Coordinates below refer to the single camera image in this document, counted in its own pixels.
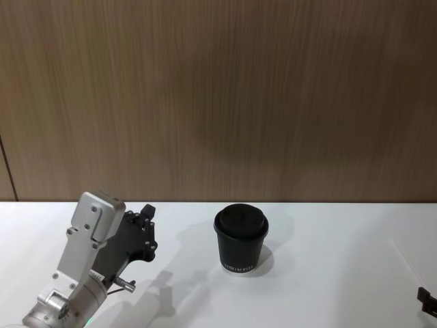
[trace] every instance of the white table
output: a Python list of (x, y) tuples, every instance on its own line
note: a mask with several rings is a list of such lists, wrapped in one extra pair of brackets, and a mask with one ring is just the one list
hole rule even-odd
[[(127, 203), (139, 211), (145, 203)], [(90, 328), (437, 327), (418, 286), (437, 295), (437, 204), (255, 204), (269, 219), (258, 268), (219, 262), (224, 203), (151, 203), (156, 259), (124, 272)], [(19, 323), (51, 278), (75, 203), (0, 203), (0, 326)]]

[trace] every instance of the black paper cup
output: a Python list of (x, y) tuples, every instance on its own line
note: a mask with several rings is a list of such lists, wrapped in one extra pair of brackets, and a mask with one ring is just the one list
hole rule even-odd
[(268, 232), (267, 218), (260, 209), (247, 204), (229, 205), (217, 213), (214, 229), (225, 269), (244, 273), (257, 266)]

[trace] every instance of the wood grain panel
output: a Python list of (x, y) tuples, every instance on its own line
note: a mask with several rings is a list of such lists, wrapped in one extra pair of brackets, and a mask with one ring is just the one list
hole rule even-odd
[(0, 3), (23, 200), (437, 200), (434, 0)]
[(8, 169), (0, 150), (0, 201), (15, 200), (12, 185), (9, 179)]

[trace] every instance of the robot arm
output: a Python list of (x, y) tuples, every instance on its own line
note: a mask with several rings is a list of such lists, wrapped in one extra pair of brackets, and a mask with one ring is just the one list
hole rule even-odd
[(135, 290), (135, 282), (126, 282), (120, 275), (132, 261), (154, 259), (158, 245), (151, 220), (155, 208), (146, 205), (141, 213), (125, 213), (125, 209), (123, 202), (104, 193), (82, 194), (57, 270), (24, 317), (24, 327), (81, 328), (113, 284)]

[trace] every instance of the black cup lid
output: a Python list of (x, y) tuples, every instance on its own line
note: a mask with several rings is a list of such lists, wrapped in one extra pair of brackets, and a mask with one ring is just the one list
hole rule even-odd
[(220, 211), (215, 219), (216, 229), (236, 239), (264, 236), (268, 229), (263, 212), (248, 204), (232, 204)]

